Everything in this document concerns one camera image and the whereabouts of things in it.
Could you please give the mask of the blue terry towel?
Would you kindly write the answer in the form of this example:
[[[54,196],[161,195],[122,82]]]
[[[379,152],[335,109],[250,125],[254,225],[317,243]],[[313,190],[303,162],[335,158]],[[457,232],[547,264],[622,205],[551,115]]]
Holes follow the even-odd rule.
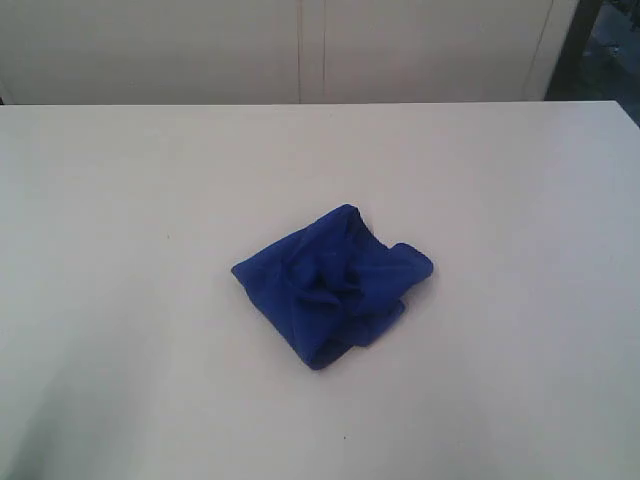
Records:
[[[365,348],[403,314],[403,296],[433,262],[406,243],[388,247],[342,205],[234,265],[252,304],[312,370]]]

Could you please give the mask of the dark metal post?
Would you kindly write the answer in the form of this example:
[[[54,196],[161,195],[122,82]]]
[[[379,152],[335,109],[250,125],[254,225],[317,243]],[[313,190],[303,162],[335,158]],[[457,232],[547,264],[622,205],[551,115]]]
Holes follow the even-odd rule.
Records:
[[[584,89],[581,62],[602,0],[580,0],[547,87],[545,101],[577,100]]]

